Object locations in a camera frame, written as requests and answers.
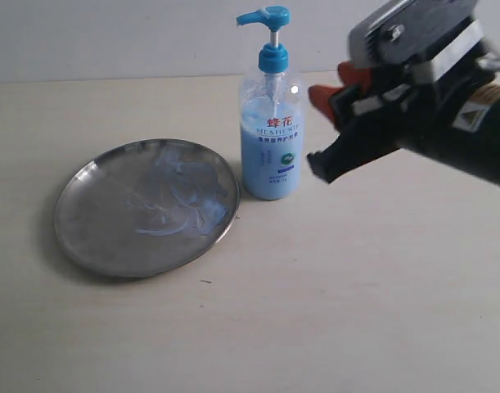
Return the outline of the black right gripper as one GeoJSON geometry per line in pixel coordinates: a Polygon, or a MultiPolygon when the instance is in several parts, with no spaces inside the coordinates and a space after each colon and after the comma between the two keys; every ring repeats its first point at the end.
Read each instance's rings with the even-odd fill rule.
{"type": "Polygon", "coordinates": [[[489,183],[500,184],[500,84],[463,60],[436,84],[411,84],[398,67],[337,66],[344,85],[309,88],[312,106],[338,132],[307,156],[326,183],[405,149],[489,183]]]}

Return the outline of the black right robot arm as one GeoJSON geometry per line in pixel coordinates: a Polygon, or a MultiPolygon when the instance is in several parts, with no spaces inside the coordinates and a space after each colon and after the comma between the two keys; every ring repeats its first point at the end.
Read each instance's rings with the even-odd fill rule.
{"type": "Polygon", "coordinates": [[[337,67],[341,87],[309,87],[309,100],[339,135],[307,156],[315,176],[340,176],[399,149],[500,186],[500,85],[463,58],[434,84],[418,86],[409,66],[337,67]]]}

